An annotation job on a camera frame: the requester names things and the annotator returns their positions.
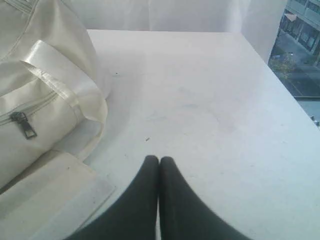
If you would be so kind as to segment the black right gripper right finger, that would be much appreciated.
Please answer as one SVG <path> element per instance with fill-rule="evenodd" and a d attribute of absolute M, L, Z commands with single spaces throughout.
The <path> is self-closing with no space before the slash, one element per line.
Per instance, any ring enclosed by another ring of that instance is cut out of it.
<path fill-rule="evenodd" d="M 169 156 L 159 164 L 159 219 L 163 240 L 248 239 L 206 206 Z"/>

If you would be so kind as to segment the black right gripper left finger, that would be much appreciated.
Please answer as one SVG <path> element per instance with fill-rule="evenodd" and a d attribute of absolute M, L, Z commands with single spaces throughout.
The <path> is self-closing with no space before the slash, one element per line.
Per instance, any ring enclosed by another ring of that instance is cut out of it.
<path fill-rule="evenodd" d="M 123 194 L 69 240 L 154 240 L 158 210 L 159 159 L 145 157 Z"/>

